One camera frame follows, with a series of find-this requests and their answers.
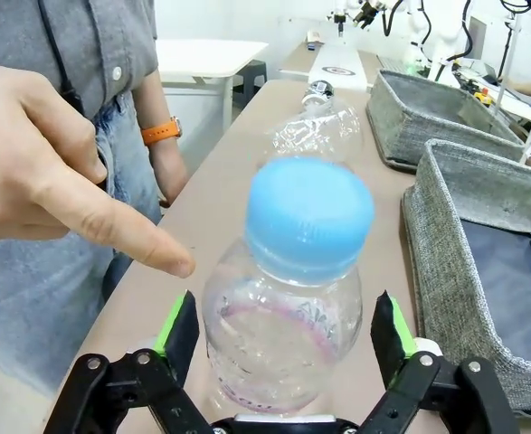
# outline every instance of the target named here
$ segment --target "watch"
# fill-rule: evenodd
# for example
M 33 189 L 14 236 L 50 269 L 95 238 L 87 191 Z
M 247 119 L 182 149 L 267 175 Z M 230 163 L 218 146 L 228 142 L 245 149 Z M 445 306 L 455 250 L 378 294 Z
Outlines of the watch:
M 176 117 L 171 117 L 171 119 L 161 124 L 157 127 L 147 128 L 140 131 L 142 134 L 142 139 L 145 142 L 145 146 L 152 146 L 160 140 L 166 138 L 172 138 L 183 135 L 183 129 L 181 128 L 181 122 Z

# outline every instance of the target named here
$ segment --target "brown tabletop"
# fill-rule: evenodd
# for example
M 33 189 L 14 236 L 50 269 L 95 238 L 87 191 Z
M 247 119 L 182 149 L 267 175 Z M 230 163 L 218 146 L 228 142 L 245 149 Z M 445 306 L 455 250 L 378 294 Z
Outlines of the brown tabletop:
M 318 50 L 310 51 L 306 43 L 301 43 L 295 50 L 285 59 L 280 67 L 281 72 L 288 74 L 309 75 L 313 62 L 318 56 Z M 370 52 L 358 52 L 359 58 L 364 66 L 365 77 L 368 86 L 373 86 L 377 72 L 382 68 L 382 63 L 377 58 L 377 55 Z
M 196 256 L 197 270 L 186 280 L 133 264 L 92 327 L 80 354 L 105 354 L 117 360 L 129 348 L 159 332 L 176 297 L 186 289 L 197 302 L 204 282 L 216 262 L 242 234 L 244 207 L 250 180 L 259 156 L 268 143 L 264 131 L 301 110 L 300 101 L 307 85 L 288 80 L 269 81 L 241 113 L 207 157 L 199 170 L 161 221 Z M 375 300 L 385 289 L 396 296 L 402 311 L 413 323 L 412 279 L 407 268 L 407 244 L 401 229 L 400 200 L 413 184 L 413 176 L 395 172 L 380 161 L 365 116 L 369 95 L 338 90 L 337 95 L 355 106 L 365 142 L 350 161 L 364 179 L 375 200 L 376 218 L 359 260 L 364 293 L 364 323 L 356 345 L 337 367 L 333 385 L 325 399 L 308 410 L 332 413 L 361 422 L 384 393 L 381 376 L 370 341 L 369 326 Z M 204 334 L 197 344 L 188 374 L 186 390 L 209 421 L 232 416 L 221 414 L 208 403 L 210 371 L 204 350 Z M 531 433 L 526 422 L 525 434 Z M 158 433 L 147 409 L 132 410 L 120 428 L 121 433 Z M 437 416 L 422 411 L 409 433 L 446 433 Z

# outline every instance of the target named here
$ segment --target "gray fabric bin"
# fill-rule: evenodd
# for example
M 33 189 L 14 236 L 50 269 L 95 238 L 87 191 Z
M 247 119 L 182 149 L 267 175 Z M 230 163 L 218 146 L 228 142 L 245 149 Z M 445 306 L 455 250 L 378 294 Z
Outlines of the gray fabric bin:
M 531 416 L 531 168 L 431 140 L 403 197 L 420 335 L 494 365 Z
M 420 77 L 381 70 L 366 108 L 391 167 L 415 171 L 426 141 L 449 140 L 519 161 L 524 144 L 477 99 Z

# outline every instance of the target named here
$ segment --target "denim jeans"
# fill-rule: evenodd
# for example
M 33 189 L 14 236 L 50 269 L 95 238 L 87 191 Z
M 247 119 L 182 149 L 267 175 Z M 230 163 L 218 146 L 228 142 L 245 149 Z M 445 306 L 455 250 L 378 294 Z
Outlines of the denim jeans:
M 130 93 L 93 120 L 108 194 L 160 221 L 156 181 Z M 51 394 L 105 298 L 130 264 L 76 233 L 55 241 L 0 241 L 0 368 Z

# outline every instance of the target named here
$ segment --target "blue bottle cap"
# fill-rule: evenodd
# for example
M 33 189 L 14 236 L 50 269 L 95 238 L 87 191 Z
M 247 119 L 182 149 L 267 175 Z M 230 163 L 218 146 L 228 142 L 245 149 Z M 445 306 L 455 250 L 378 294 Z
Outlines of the blue bottle cap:
M 260 267 L 305 285 L 345 276 L 374 219 L 364 183 L 315 157 L 278 158 L 253 178 L 245 241 Z

